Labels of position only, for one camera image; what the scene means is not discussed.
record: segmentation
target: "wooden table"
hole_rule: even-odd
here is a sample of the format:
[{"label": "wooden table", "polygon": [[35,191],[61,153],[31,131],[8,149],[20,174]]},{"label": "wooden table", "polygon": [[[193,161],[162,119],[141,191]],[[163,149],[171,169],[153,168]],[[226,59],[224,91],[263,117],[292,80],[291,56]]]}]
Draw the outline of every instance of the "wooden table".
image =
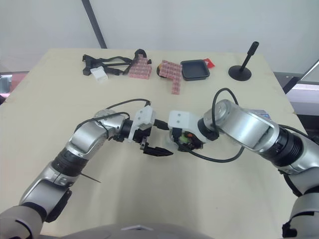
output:
[{"label": "wooden table", "polygon": [[[228,68],[246,54],[147,51],[153,71],[149,80],[109,76],[98,83],[82,75],[83,54],[95,58],[124,56],[135,50],[51,49],[0,107],[0,211],[19,202],[25,189],[55,158],[75,126],[97,111],[120,101],[146,98],[157,118],[168,120],[171,110],[201,116],[214,94],[229,87],[242,107],[266,110],[272,120],[303,130],[294,110],[262,55],[248,63],[252,78],[238,82]],[[210,58],[216,65],[207,80],[182,81],[180,95],[171,94],[171,81],[157,76],[164,59]],[[226,93],[220,99],[230,97]],[[143,103],[118,107],[131,115]],[[151,146],[162,146],[167,131],[154,128]],[[173,223],[217,239],[279,238],[289,219],[295,196],[270,162],[245,150],[231,163],[218,164],[175,152],[156,158],[142,154],[136,143],[106,142],[80,177],[60,217],[45,223],[42,233],[65,235],[112,223]],[[225,136],[200,152],[228,158],[239,146]]]}]

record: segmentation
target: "silver robot arm segment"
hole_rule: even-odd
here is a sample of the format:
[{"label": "silver robot arm segment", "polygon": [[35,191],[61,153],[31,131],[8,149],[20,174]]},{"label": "silver robot arm segment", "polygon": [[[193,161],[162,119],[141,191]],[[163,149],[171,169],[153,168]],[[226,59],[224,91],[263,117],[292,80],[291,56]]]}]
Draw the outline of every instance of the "silver robot arm segment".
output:
[{"label": "silver robot arm segment", "polygon": [[[209,131],[216,130],[211,109],[204,114],[203,122]],[[216,104],[215,122],[219,131],[271,161],[299,197],[290,220],[283,225],[283,237],[318,238],[319,145],[228,100]]]},{"label": "silver robot arm segment", "polygon": [[[115,113],[99,111],[94,118]],[[123,115],[87,121],[65,148],[38,175],[22,196],[20,203],[0,214],[0,239],[36,238],[43,222],[54,221],[62,212],[72,192],[71,187],[82,169],[109,137],[127,137],[132,121]]]}]

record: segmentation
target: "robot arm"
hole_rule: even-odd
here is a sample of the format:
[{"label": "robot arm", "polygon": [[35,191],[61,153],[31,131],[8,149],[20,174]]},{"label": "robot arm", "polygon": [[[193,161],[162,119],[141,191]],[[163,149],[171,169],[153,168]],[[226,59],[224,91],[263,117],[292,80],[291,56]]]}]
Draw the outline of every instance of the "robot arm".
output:
[{"label": "robot arm", "polygon": [[123,142],[124,138],[141,144],[144,153],[167,156],[163,148],[148,146],[151,126],[171,129],[170,139],[178,142],[180,151],[202,148],[225,133],[243,147],[272,162],[282,173],[293,192],[299,196],[284,237],[319,236],[319,147],[302,134],[290,133],[273,121],[240,108],[228,100],[203,117],[189,112],[170,112],[168,126],[155,119],[149,106],[141,109],[134,120],[110,109],[98,112],[93,119],[81,123],[65,148],[40,173],[24,193],[19,206],[0,214],[0,239],[36,238],[43,222],[54,221],[62,212],[86,163],[106,139]]},{"label": "robot arm", "polygon": [[293,207],[288,223],[283,226],[283,237],[319,237],[319,145],[306,135],[291,133],[281,125],[257,113],[243,109],[229,100],[221,100],[203,118],[189,112],[170,113],[168,126],[171,138],[182,145],[179,150],[194,149],[190,132],[201,141],[198,148],[218,138],[218,132],[230,136],[272,164],[284,175],[290,188],[299,198]]},{"label": "robot arm", "polygon": [[60,215],[72,194],[69,188],[106,139],[123,142],[127,138],[140,144],[143,142],[142,149],[146,154],[171,155],[166,149],[148,146],[147,137],[152,125],[167,128],[164,122],[155,119],[150,106],[138,111],[134,120],[105,109],[97,112],[93,119],[79,124],[64,149],[25,191],[19,205],[0,214],[0,239],[37,238],[43,222],[52,222]]}]

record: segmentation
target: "black stand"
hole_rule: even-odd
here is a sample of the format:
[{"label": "black stand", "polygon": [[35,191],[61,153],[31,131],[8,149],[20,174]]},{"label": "black stand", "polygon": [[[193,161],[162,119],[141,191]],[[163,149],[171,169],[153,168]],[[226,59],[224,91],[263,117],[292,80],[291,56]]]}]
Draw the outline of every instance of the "black stand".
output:
[{"label": "black stand", "polygon": [[258,41],[254,41],[251,47],[247,52],[247,57],[244,63],[241,66],[232,66],[228,70],[228,74],[231,78],[235,79],[236,81],[247,81],[251,77],[251,72],[249,69],[246,68],[246,65],[252,55],[255,54],[255,51],[259,45]]}]

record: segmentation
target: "black cable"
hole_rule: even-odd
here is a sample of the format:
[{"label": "black cable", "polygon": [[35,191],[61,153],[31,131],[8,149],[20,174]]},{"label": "black cable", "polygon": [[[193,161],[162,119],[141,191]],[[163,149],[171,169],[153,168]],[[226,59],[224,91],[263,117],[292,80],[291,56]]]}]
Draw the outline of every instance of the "black cable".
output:
[{"label": "black cable", "polygon": [[84,125],[84,124],[87,123],[87,122],[103,120],[103,119],[106,119],[106,118],[109,118],[109,117],[112,117],[112,116],[118,116],[118,115],[127,115],[127,116],[128,116],[128,119],[130,119],[130,114],[129,114],[129,113],[127,113],[127,112],[116,112],[116,113],[113,113],[113,114],[110,114],[110,115],[107,115],[107,116],[101,116],[101,117],[96,117],[96,118],[87,119],[87,120],[85,120],[85,121],[79,123],[79,124],[76,126],[74,132],[77,131],[77,130],[79,129],[79,127],[81,127],[82,125]]},{"label": "black cable", "polygon": [[138,99],[131,99],[131,100],[128,100],[128,101],[119,102],[119,103],[117,103],[117,104],[115,104],[115,105],[112,105],[112,106],[107,107],[106,109],[110,109],[110,108],[113,108],[113,107],[115,107],[115,106],[120,106],[120,105],[129,103],[129,102],[133,102],[133,101],[145,101],[145,102],[146,102],[146,103],[145,103],[145,106],[150,106],[150,105],[151,105],[151,102],[150,102],[149,100],[138,98]]},{"label": "black cable", "polygon": [[190,150],[189,148],[185,147],[184,145],[182,145],[180,142],[176,141],[175,143],[177,143],[177,145],[179,147],[181,147],[183,150],[185,150],[186,152],[196,156],[196,157],[199,157],[199,158],[202,158],[202,159],[205,159],[205,160],[208,160],[208,161],[211,161],[211,162],[215,162],[215,163],[229,163],[231,161],[234,161],[236,160],[237,158],[239,158],[242,154],[242,152],[244,151],[244,147],[241,147],[240,150],[238,151],[238,153],[232,157],[232,158],[228,158],[228,159],[215,159],[215,158],[210,158],[210,157],[206,157],[204,155],[201,155],[199,153],[195,153],[193,152],[192,150]]},{"label": "black cable", "polygon": [[[212,124],[213,124],[213,127],[214,129],[216,130],[216,132],[218,133],[219,135],[219,132],[218,132],[218,129],[217,129],[217,126],[216,126],[216,120],[215,120],[215,108],[216,108],[216,101],[217,101],[217,97],[218,95],[223,92],[223,91],[227,91],[231,96],[232,98],[234,99],[234,102],[235,104],[238,105],[238,101],[234,95],[234,93],[229,89],[229,88],[222,88],[220,89],[219,91],[217,91],[217,93],[215,94],[214,96],[214,99],[213,99],[213,103],[212,103],[212,107],[211,107],[211,116],[212,116]],[[198,153],[195,153],[193,152],[192,150],[190,150],[189,148],[185,147],[184,145],[182,145],[181,143],[179,143],[178,141],[178,138],[175,138],[174,139],[174,142],[179,146],[181,147],[183,150],[185,150],[186,152],[196,156],[196,157],[199,157],[199,158],[202,158],[202,159],[205,159],[205,160],[208,160],[208,161],[211,161],[211,162],[215,162],[215,163],[228,163],[228,162],[231,162],[231,161],[234,161],[235,159],[239,158],[241,156],[241,154],[243,153],[244,151],[244,147],[241,147],[240,150],[238,151],[238,153],[234,156],[234,157],[231,157],[231,158],[228,158],[228,159],[215,159],[215,158],[210,158],[210,157],[206,157],[204,155],[201,155],[201,154],[198,154]]]},{"label": "black cable", "polygon": [[279,126],[282,127],[282,128],[290,129],[290,130],[292,130],[292,131],[294,131],[296,133],[299,133],[302,136],[304,136],[304,137],[306,137],[306,138],[308,138],[308,139],[313,141],[313,139],[311,137],[309,137],[308,135],[306,135],[305,133],[301,132],[300,130],[298,130],[296,128],[293,128],[293,127],[290,127],[290,126],[287,126],[287,125],[284,125],[284,124],[279,124]]}]

